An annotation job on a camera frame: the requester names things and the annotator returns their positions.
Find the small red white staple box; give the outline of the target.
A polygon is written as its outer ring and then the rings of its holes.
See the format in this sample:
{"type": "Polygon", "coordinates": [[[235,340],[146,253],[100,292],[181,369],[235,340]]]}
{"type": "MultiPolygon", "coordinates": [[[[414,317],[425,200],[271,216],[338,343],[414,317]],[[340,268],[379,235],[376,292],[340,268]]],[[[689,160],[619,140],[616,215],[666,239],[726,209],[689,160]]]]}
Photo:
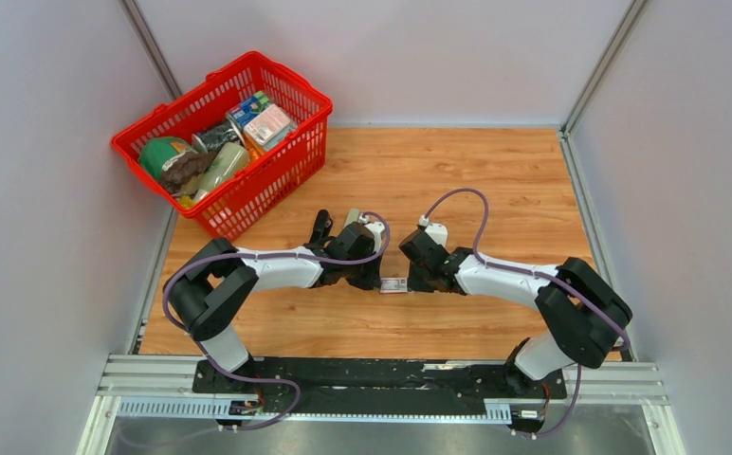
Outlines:
{"type": "Polygon", "coordinates": [[[407,294],[409,292],[406,278],[382,278],[379,292],[381,294],[407,294]]]}

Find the black stapler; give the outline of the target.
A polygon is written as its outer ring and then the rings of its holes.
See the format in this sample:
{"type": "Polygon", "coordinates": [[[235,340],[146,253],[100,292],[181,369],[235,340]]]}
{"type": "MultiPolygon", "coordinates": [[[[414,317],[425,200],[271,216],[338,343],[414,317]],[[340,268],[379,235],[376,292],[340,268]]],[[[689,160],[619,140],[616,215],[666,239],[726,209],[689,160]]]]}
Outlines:
{"type": "Polygon", "coordinates": [[[331,239],[329,236],[333,226],[332,217],[327,209],[321,209],[311,228],[309,240],[304,244],[308,249],[323,248],[331,239]]]}

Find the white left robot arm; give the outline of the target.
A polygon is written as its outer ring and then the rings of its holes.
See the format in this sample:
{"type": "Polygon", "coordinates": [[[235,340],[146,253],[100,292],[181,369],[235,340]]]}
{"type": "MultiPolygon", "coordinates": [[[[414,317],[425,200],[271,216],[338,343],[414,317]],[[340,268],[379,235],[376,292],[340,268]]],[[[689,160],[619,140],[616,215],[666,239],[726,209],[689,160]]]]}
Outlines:
{"type": "Polygon", "coordinates": [[[322,232],[292,249],[251,250],[214,239],[166,281],[163,304],[218,366],[220,384],[243,392],[252,384],[254,369],[232,321],[246,299],[266,290],[319,288],[342,280],[371,290],[379,285],[388,238],[385,223],[362,216],[337,236],[322,232]]]}

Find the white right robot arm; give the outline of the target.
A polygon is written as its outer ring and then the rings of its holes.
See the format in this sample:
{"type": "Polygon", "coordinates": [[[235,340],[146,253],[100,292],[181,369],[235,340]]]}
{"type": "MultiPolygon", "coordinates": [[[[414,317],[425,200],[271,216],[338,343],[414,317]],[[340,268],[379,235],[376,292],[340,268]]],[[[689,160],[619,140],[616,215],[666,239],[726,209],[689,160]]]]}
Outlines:
{"type": "Polygon", "coordinates": [[[409,288],[515,302],[540,313],[547,330],[507,359],[506,387],[525,397],[548,374],[577,364],[597,369],[631,322],[627,303],[585,261],[531,265],[445,248],[447,236],[418,227],[399,245],[410,262],[409,288]]]}

